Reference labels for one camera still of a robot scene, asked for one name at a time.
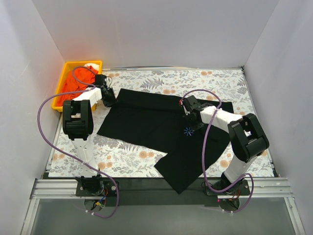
table surface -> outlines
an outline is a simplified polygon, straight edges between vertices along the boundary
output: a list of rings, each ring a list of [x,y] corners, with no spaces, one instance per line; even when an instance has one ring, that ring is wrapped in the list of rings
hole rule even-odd
[[[116,96],[121,88],[177,96],[183,96],[193,89],[208,89],[216,93],[222,101],[231,101],[235,113],[254,113],[241,70],[120,70],[105,71],[103,74],[112,77]],[[200,99],[216,100],[206,92],[194,92],[194,95]],[[94,159],[100,170],[112,177],[162,177],[154,165],[166,153],[96,134],[109,111],[110,108],[99,102],[92,113],[94,130],[91,138],[94,144]],[[63,133],[61,125],[58,126],[55,142],[58,148],[75,154],[74,146]],[[233,152],[229,145],[206,171],[207,176],[220,177],[232,157]],[[80,176],[80,163],[58,151],[52,153],[48,165],[51,165],[49,177]],[[248,172],[254,177],[273,177],[268,152],[258,157]]]

glass panel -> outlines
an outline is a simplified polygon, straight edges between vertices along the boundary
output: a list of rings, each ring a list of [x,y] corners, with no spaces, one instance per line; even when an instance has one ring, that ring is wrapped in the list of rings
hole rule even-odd
[[[230,215],[199,205],[121,206],[110,219],[77,209],[83,199],[41,199],[32,235],[270,235],[295,234],[283,198],[252,198],[241,212]],[[112,211],[104,208],[101,213]]]

black garment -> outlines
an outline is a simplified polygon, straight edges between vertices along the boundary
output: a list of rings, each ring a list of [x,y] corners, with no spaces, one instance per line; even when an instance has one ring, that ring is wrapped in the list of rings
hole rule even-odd
[[[202,174],[204,134],[200,131],[192,136],[184,134],[189,125],[182,117],[180,97],[121,89],[117,99],[98,134],[168,153],[155,168],[177,193],[182,193]],[[218,105],[215,101],[198,101]],[[221,108],[233,113],[231,102],[223,102]],[[220,157],[228,143],[228,133],[212,126],[206,144],[206,169]]]

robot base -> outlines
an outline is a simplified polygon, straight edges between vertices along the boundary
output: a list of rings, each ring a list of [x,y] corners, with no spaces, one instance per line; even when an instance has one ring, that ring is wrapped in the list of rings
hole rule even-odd
[[[238,194],[238,190],[240,190],[240,195],[242,196],[249,196],[250,195],[250,189],[249,189],[249,185],[248,185],[248,181],[247,180],[242,180],[240,182],[240,184],[238,184],[238,186],[236,188],[231,188],[231,191],[228,192],[222,192],[222,193],[216,193],[216,192],[212,192],[208,187],[205,187],[205,193],[208,196],[217,196],[217,195],[233,195],[233,192],[236,192],[236,194]]]
[[[110,180],[101,179],[100,183],[105,190],[108,189],[107,197],[116,197],[116,188]],[[77,197],[99,197],[99,196],[102,197],[103,196],[102,192],[99,192],[99,194],[96,195],[95,193],[93,194],[90,191],[83,189],[82,184],[80,182],[77,183],[75,195]]]

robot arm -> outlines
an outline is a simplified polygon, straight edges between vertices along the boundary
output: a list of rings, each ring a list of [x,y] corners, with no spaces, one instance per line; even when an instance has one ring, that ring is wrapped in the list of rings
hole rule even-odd
[[[95,75],[96,87],[87,88],[88,91],[77,98],[63,103],[63,131],[71,139],[77,157],[94,168],[97,168],[97,164],[93,158],[93,145],[90,138],[93,132],[91,107],[100,100],[107,107],[117,102],[113,89],[107,86],[106,79],[105,75]],[[82,165],[81,176],[90,178],[96,175],[96,171]]]
[[[216,107],[211,104],[200,104],[192,95],[182,101],[186,118],[195,131],[208,124]],[[218,109],[212,125],[229,133],[234,157],[221,183],[216,189],[223,189],[246,173],[253,161],[269,147],[268,139],[254,114],[237,115]]]

